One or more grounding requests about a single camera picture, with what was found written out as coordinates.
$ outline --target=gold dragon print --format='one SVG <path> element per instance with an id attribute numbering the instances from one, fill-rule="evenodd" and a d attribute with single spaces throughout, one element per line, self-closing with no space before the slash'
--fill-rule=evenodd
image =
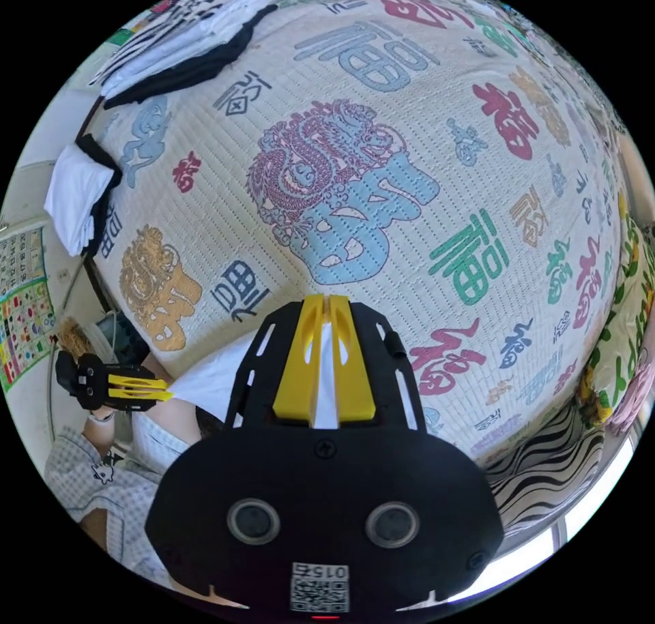
<path id="1" fill-rule="evenodd" d="M 516 67 L 516 73 L 510 73 L 510 80 L 527 96 L 557 143 L 565 148 L 571 146 L 568 128 L 562 115 L 559 114 L 555 103 L 539 83 L 520 66 Z"/>
<path id="2" fill-rule="evenodd" d="M 121 294 L 139 326 L 160 351 L 180 351 L 186 335 L 180 322 L 192 317 L 203 288 L 184 273 L 179 253 L 162 232 L 146 225 L 123 254 Z"/>

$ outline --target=poster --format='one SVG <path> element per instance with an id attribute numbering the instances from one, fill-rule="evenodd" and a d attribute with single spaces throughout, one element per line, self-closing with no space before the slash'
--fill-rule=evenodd
<path id="1" fill-rule="evenodd" d="M 43 256 L 41 229 L 0 242 L 0 384 L 5 393 L 49 355 L 54 341 Z"/>

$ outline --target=mattress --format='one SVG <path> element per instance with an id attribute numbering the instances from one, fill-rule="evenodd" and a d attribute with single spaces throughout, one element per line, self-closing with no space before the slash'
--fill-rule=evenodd
<path id="1" fill-rule="evenodd" d="M 609 314 L 605 110 L 488 4 L 277 2 L 214 80 L 93 118 L 124 172 L 99 273 L 174 377 L 290 300 L 365 302 L 430 432 L 488 466 L 572 397 Z"/>

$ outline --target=circular sensor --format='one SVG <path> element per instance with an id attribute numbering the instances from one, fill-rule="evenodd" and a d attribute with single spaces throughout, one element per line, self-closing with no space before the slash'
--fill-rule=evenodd
<path id="1" fill-rule="evenodd" d="M 384 549 L 397 549 L 409 544 L 418 533 L 419 519 L 405 503 L 390 501 L 378 506 L 366 520 L 366 535 L 373 544 Z"/>
<path id="2" fill-rule="evenodd" d="M 227 528 L 244 544 L 267 544 L 280 532 L 280 518 L 271 504 L 260 499 L 242 499 L 229 509 Z"/>

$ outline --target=yellow plastic part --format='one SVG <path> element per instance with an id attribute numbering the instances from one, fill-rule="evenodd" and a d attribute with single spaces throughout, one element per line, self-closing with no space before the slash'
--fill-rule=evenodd
<path id="1" fill-rule="evenodd" d="M 375 416 L 375 403 L 348 297 L 330 296 L 330 322 L 334 391 L 339 423 L 370 421 Z M 344 362 L 341 360 L 339 341 L 347 352 Z"/>
<path id="2" fill-rule="evenodd" d="M 307 422 L 314 426 L 321 370 L 321 333 L 325 298 L 322 294 L 307 296 L 291 342 L 280 387 L 273 403 L 273 412 L 280 419 Z M 306 360 L 309 345 L 312 350 Z"/>
<path id="3" fill-rule="evenodd" d="M 123 389 L 110 387 L 108 396 L 113 399 L 144 399 L 145 401 L 168 401 L 173 397 L 166 392 L 168 384 L 160 378 L 134 378 L 131 376 L 118 376 L 109 374 L 107 380 L 110 385 L 121 386 Z"/>

